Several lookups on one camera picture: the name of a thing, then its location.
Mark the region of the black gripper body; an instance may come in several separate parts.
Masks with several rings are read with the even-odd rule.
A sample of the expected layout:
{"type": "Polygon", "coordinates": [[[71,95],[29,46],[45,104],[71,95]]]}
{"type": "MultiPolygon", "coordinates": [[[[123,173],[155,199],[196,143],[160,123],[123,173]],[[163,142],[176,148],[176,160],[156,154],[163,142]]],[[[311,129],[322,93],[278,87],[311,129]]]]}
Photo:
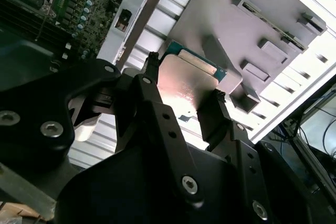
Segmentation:
{"type": "Polygon", "coordinates": [[[55,223],[273,223],[256,151],[221,158],[189,147],[204,194],[195,209],[178,198],[156,155],[141,146],[76,175],[60,193],[55,223]]]}

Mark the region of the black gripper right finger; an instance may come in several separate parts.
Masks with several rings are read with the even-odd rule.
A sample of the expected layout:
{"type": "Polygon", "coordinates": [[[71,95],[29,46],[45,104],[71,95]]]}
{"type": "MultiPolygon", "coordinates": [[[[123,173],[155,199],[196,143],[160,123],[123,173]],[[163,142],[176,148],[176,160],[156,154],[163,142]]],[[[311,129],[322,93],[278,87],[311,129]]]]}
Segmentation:
{"type": "Polygon", "coordinates": [[[215,90],[197,110],[208,151],[224,159],[220,199],[231,223],[312,223],[309,195],[270,143],[252,143],[215,90]]]}

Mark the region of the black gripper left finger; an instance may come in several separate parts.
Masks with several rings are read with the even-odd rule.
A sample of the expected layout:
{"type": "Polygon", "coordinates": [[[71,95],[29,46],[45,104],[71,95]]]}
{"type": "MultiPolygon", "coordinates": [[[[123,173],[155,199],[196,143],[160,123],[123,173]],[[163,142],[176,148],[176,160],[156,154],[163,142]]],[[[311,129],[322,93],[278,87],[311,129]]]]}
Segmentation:
{"type": "Polygon", "coordinates": [[[154,153],[175,195],[203,204],[194,161],[152,76],[129,77],[99,59],[1,92],[1,193],[35,209],[57,206],[71,181],[61,176],[75,128],[100,113],[116,118],[119,152],[154,153]]]}

